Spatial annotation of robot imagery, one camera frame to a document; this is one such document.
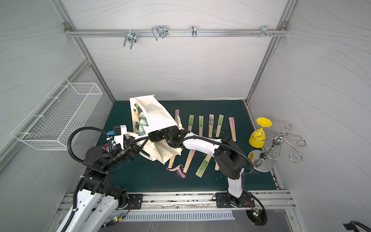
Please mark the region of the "bamboo folding fan green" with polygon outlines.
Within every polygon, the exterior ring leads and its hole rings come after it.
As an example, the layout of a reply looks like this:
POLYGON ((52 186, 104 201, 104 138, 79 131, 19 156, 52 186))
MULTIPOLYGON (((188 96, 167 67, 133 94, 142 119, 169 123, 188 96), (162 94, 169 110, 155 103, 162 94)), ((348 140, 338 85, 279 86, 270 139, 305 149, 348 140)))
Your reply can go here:
POLYGON ((216 137, 220 136, 221 128, 222 128, 222 125, 223 125, 223 120, 224 120, 224 115, 219 115, 218 121, 217 121, 217 129, 216 129, 216 133, 215 133, 216 137))
POLYGON ((203 136, 204 116, 199 116, 199 136, 203 136))

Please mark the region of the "cream canvas tote bag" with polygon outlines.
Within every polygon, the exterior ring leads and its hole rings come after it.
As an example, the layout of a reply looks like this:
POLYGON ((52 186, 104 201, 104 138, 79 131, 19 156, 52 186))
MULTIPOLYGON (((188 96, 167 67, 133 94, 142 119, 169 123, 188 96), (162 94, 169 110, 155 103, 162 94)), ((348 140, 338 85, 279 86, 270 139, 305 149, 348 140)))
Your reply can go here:
MULTIPOLYGON (((147 137, 151 132, 175 126, 182 128, 180 117, 174 119, 166 108, 153 95, 130 98, 130 111, 133 132, 129 135, 134 138, 147 137)), ((159 142, 148 141, 140 155, 150 161, 159 161, 165 164, 174 156, 180 156, 181 148, 171 148, 165 140, 159 142)))

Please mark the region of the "bamboo folding fan pink tassel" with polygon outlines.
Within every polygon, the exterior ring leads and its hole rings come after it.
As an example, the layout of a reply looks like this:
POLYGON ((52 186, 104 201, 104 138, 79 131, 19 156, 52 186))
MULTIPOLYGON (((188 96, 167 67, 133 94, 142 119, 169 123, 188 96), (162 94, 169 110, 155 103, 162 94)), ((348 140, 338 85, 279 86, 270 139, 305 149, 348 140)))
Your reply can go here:
POLYGON ((213 131, 214 131, 214 115, 210 114, 209 115, 209 131, 208 131, 208 137, 212 138, 213 137, 213 131))

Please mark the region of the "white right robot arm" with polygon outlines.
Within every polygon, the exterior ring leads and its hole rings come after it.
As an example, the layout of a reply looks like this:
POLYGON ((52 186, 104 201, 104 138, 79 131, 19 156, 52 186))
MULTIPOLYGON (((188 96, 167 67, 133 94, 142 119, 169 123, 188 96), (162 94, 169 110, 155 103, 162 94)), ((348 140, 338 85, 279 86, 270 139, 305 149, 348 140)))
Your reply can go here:
POLYGON ((165 141, 170 148, 195 150, 214 158, 228 181, 227 192, 216 193, 213 197, 217 207, 249 207, 246 210, 248 219, 256 226, 266 225, 268 214, 264 205, 244 187, 244 176, 254 172, 254 165, 231 138, 206 138, 176 126, 150 132, 148 136, 152 142, 165 141))

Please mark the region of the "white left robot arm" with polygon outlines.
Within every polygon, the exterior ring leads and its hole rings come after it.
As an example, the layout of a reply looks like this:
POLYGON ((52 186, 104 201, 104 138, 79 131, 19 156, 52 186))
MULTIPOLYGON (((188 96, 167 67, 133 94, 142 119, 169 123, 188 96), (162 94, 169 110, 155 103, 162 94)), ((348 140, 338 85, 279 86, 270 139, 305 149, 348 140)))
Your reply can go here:
POLYGON ((72 206, 58 228, 59 232, 97 232, 100 228, 117 224, 127 217, 131 210, 141 209, 142 194, 128 194, 126 188, 113 185, 113 173, 109 170, 122 161, 133 161, 149 137, 129 137, 126 126, 116 126, 105 132, 96 127, 81 127, 70 135, 67 141, 69 155, 86 167, 75 187, 72 206), (81 131, 98 131, 106 135, 108 148, 90 148, 84 159, 72 150, 72 141, 81 131), (115 210, 127 210, 110 221, 107 218, 115 210))

